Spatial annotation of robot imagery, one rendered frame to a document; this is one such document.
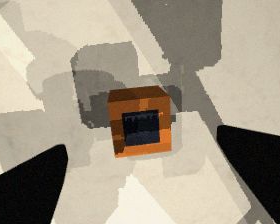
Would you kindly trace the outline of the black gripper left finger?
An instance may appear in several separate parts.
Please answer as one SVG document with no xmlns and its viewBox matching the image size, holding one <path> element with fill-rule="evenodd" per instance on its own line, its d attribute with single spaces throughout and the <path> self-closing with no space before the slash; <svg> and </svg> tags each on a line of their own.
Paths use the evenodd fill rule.
<svg viewBox="0 0 280 224">
<path fill-rule="evenodd" d="M 0 224 L 51 224 L 68 163 L 64 144 L 0 175 Z"/>
</svg>

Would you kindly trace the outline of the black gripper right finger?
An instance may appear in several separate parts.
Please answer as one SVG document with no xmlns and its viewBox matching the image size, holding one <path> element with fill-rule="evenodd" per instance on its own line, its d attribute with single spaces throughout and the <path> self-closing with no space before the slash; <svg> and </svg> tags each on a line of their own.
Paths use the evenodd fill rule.
<svg viewBox="0 0 280 224">
<path fill-rule="evenodd" d="M 280 136 L 220 125 L 216 139 L 253 195 L 280 224 Z"/>
</svg>

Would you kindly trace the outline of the orange block with black square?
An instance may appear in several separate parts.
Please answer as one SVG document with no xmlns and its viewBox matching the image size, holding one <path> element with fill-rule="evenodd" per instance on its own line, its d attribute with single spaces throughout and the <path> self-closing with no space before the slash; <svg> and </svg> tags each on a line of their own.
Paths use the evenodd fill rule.
<svg viewBox="0 0 280 224">
<path fill-rule="evenodd" d="M 172 151 L 170 96 L 158 85 L 110 90 L 115 158 Z"/>
</svg>

